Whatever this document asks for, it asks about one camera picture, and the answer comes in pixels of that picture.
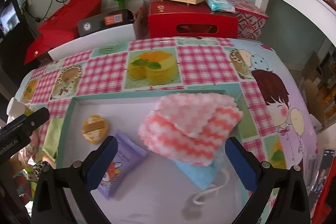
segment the qr code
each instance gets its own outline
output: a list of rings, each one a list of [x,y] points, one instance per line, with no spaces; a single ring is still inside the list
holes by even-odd
[[[113,17],[113,19],[114,19],[114,23],[122,22],[123,21],[123,15],[122,14],[115,15]]]

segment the orange sticker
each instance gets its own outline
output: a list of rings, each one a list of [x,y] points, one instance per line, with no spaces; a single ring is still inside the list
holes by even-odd
[[[111,15],[104,17],[105,25],[112,25],[123,22],[123,14]]]

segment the blue gripper pad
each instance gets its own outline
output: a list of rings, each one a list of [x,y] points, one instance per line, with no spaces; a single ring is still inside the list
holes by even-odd
[[[225,142],[225,153],[245,189],[254,193],[258,187],[258,175],[231,138]]]
[[[100,147],[94,151],[99,155],[92,163],[90,169],[86,174],[86,189],[89,191],[97,189],[101,180],[103,179],[106,170],[109,168],[111,162],[118,152],[118,141],[115,137],[108,136]]]

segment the pink and white towel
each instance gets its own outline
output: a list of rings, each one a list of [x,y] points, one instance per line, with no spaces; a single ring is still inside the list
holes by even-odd
[[[228,95],[170,94],[160,99],[138,133],[155,153],[207,166],[242,116]]]

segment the rosy cheek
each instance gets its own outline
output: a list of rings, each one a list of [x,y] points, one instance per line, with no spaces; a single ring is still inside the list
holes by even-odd
[[[282,117],[287,117],[287,115],[288,115],[288,108],[285,107],[285,106],[283,106],[281,108],[281,110],[280,110],[280,114],[281,114]]]

